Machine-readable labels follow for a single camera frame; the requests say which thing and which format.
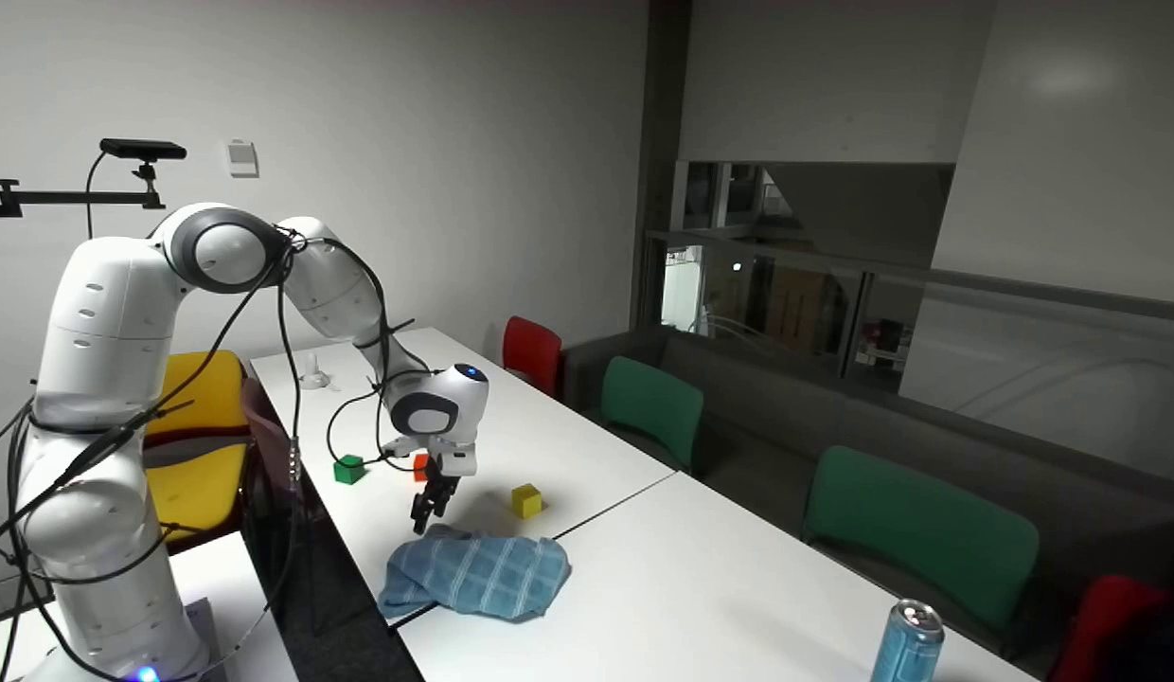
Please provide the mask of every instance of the blue cloth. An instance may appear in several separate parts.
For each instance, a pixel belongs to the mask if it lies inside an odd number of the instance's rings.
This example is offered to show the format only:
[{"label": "blue cloth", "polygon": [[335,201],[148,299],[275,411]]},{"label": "blue cloth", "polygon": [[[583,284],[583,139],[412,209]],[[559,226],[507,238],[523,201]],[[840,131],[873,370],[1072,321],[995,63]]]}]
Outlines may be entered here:
[{"label": "blue cloth", "polygon": [[434,527],[392,557],[379,609],[405,616],[434,601],[459,613],[528,622],[548,609],[571,566],[548,538],[475,538]]}]

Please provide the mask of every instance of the red chair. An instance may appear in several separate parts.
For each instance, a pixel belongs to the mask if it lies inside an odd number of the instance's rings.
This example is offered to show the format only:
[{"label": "red chair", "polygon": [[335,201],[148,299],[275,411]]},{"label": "red chair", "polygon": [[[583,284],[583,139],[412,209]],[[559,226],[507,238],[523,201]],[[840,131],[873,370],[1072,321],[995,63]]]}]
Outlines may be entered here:
[{"label": "red chair", "polygon": [[561,399],[561,337],[548,327],[511,315],[504,327],[504,368]]},{"label": "red chair", "polygon": [[1091,682],[1100,647],[1134,616],[1154,609],[1164,599],[1167,590],[1154,582],[1139,582],[1134,575],[1100,575],[1079,601],[1077,625],[1050,682]]}]

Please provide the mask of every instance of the black cable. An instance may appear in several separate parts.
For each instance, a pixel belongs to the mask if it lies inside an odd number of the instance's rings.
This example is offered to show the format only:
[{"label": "black cable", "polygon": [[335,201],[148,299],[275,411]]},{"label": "black cable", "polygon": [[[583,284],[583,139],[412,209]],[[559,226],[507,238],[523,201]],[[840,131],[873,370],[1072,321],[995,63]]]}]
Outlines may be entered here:
[{"label": "black cable", "polygon": [[365,273],[369,273],[369,279],[370,279],[370,293],[374,293],[374,299],[379,299],[379,306],[383,306],[383,315],[379,315],[379,327],[374,327],[374,340],[369,340],[369,344],[379,344],[379,363],[383,363],[383,370],[392,368],[392,306],[386,306],[386,288],[383,288],[383,279],[374,275],[374,269],[369,269],[369,262],[353,249],[353,245],[344,245],[343,238],[328,238],[328,245],[335,245],[335,249],[343,249],[344,258],[353,258]]},{"label": "black cable", "polygon": [[129,418],[122,427],[115,432],[99,432],[70,465],[66,475],[43,488],[31,503],[22,503],[17,515],[9,515],[0,524],[0,533],[9,533],[9,527],[17,527],[22,515],[31,515],[33,508],[43,508],[60,485],[70,485],[71,479],[88,475],[93,465],[99,465],[102,459],[112,459],[122,445],[129,445],[137,435],[137,427],[144,427],[151,418],[161,418],[161,411],[179,399],[190,384],[201,378],[201,370],[213,363],[216,349],[224,344],[224,337],[232,332],[232,327],[238,321],[238,315],[248,312],[248,302],[254,299],[254,293],[243,296],[243,302],[232,312],[232,318],[220,327],[213,349],[204,354],[204,361],[192,368],[192,376],[187,376],[171,395],[162,395],[161,400],[151,400],[144,414]]},{"label": "black cable", "polygon": [[344,400],[330,414],[330,422],[328,422],[328,455],[330,455],[330,459],[336,459],[336,450],[335,450],[335,422],[336,422],[349,407],[369,400],[369,399],[374,399],[374,390],[353,395],[353,399],[344,399]]},{"label": "black cable", "polygon": [[144,553],[137,553],[129,566],[112,568],[112,574],[99,574],[99,575],[43,575],[43,574],[31,574],[31,575],[38,575],[38,580],[46,580],[46,582],[108,582],[108,580],[118,580],[118,575],[133,574],[137,566],[144,566],[161,544],[166,544],[166,538],[171,538],[175,529],[201,529],[201,527],[161,524],[161,538],[157,538]]},{"label": "black cable", "polygon": [[17,418],[0,427],[0,441],[26,418],[31,399],[17,411]]},{"label": "black cable", "polygon": [[93,186],[97,186],[97,169],[108,161],[108,150],[97,155],[93,169],[88,169],[88,238],[97,238],[97,220],[93,220]]},{"label": "black cable", "polygon": [[276,327],[281,327],[281,344],[283,344],[283,361],[288,361],[288,378],[293,378],[293,418],[288,418],[288,450],[283,450],[283,469],[288,469],[288,495],[298,495],[298,368],[297,368],[297,354],[293,354],[293,337],[288,337],[288,321],[283,321],[283,284],[276,284]]},{"label": "black cable", "polygon": [[9,550],[0,550],[0,557],[4,557],[9,566],[17,566],[17,557],[13,557]]},{"label": "black cable", "polygon": [[[17,432],[13,432],[13,441],[9,441],[9,520],[17,520],[17,488],[18,488],[18,469],[22,469],[22,445],[26,445],[26,422],[18,422]],[[13,533],[13,550],[17,550],[18,582],[26,586],[33,609],[38,609],[38,613],[46,616],[46,625],[54,630],[60,651],[66,651],[78,668],[84,668],[88,675],[108,678],[108,682],[122,682],[122,678],[115,678],[115,675],[93,668],[88,661],[81,661],[81,656],[70,647],[70,635],[66,635],[66,633],[59,630],[59,622],[51,616],[51,609],[46,609],[46,601],[43,601],[43,594],[38,594],[31,574],[26,574],[26,544],[22,544],[22,538],[17,533],[17,524],[9,527],[9,533]]]},{"label": "black cable", "polygon": [[9,647],[4,647],[4,664],[0,664],[0,682],[13,675],[13,656],[17,656],[17,639],[18,639],[18,613],[22,613],[22,580],[17,586],[17,613],[13,613],[13,630],[9,630]]}]

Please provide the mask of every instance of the yellow object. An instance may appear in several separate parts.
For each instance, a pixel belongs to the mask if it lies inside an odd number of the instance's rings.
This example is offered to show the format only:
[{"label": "yellow object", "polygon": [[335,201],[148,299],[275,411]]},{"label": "yellow object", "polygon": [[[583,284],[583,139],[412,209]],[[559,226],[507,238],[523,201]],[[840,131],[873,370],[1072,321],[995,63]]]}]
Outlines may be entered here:
[{"label": "yellow object", "polygon": [[[162,395],[181,387],[210,354],[175,354],[166,361]],[[166,400],[171,414],[157,418],[144,435],[148,441],[175,441],[187,432],[248,432],[243,411],[243,361],[220,349],[210,368]]]},{"label": "yellow object", "polygon": [[179,524],[179,529],[166,533],[166,544],[224,529],[234,520],[243,469],[248,445],[144,469],[161,524]]},{"label": "yellow object", "polygon": [[538,485],[511,488],[511,515],[530,520],[530,515],[542,515],[542,508],[545,508],[545,495]]}]

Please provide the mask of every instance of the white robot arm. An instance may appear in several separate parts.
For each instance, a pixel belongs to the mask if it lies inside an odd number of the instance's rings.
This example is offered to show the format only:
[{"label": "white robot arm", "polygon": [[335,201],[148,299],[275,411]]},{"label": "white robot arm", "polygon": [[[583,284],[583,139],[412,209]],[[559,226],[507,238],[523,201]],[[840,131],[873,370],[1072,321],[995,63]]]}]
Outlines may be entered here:
[{"label": "white robot arm", "polygon": [[421,368],[398,344],[370,269],[320,220],[267,222],[232,203],[190,203],[151,238],[93,238],[71,255],[54,299],[33,427],[18,464],[18,503],[33,503],[18,538],[59,580],[70,645],[84,668],[54,651],[33,678],[124,678],[141,668],[187,678],[210,668],[166,550],[157,544],[141,423],[161,411],[187,293],[271,284],[283,284],[320,332],[353,337],[374,368],[394,427],[430,446],[434,480],[412,503],[417,529],[430,513],[445,513],[455,480],[475,475],[484,376],[470,363]]}]

